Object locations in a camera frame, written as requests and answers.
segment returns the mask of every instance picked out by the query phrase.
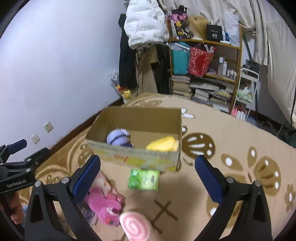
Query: green package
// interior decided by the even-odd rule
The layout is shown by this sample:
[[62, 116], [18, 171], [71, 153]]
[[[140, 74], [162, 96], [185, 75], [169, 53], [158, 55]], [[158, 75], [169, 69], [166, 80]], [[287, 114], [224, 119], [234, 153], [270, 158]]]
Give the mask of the green package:
[[158, 192], [159, 171], [132, 169], [128, 188]]

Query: pink and white swirl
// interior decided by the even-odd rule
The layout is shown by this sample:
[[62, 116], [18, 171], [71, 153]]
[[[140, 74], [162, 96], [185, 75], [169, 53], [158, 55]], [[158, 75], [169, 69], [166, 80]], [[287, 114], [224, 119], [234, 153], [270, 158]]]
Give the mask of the pink and white swirl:
[[152, 234], [151, 223], [140, 213], [124, 212], [119, 221], [129, 241], [146, 241]]

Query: electrical socket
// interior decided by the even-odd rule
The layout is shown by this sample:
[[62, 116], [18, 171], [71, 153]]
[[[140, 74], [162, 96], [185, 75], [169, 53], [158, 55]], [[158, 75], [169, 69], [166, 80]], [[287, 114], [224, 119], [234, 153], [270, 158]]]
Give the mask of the electrical socket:
[[50, 122], [45, 123], [43, 127], [47, 132], [51, 132], [51, 130], [54, 128]]
[[32, 135], [31, 139], [34, 142], [34, 144], [37, 144], [40, 141], [40, 138], [37, 134]]

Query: finger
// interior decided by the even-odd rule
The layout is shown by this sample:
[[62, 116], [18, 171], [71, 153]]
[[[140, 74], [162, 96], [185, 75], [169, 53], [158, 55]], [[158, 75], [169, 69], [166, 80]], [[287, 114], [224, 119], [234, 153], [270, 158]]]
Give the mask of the finger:
[[23, 223], [25, 219], [25, 215], [22, 212], [22, 206], [18, 205], [15, 208], [15, 213], [11, 215], [11, 220], [14, 221], [15, 224], [21, 224]]
[[18, 205], [20, 205], [20, 197], [19, 197], [18, 193], [16, 192], [14, 194], [13, 198], [11, 199], [9, 206], [10, 206], [10, 208], [15, 208]]

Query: open cardboard box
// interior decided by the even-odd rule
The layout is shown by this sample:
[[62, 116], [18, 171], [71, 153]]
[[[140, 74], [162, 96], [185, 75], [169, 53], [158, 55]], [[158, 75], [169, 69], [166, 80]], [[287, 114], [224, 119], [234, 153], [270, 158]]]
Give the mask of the open cardboard box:
[[[96, 118], [86, 142], [102, 161], [175, 172], [182, 146], [181, 118], [177, 108], [108, 107]], [[122, 128], [131, 134], [135, 148], [107, 145], [110, 131]], [[166, 136], [179, 140], [177, 152], [146, 150], [150, 142]]]

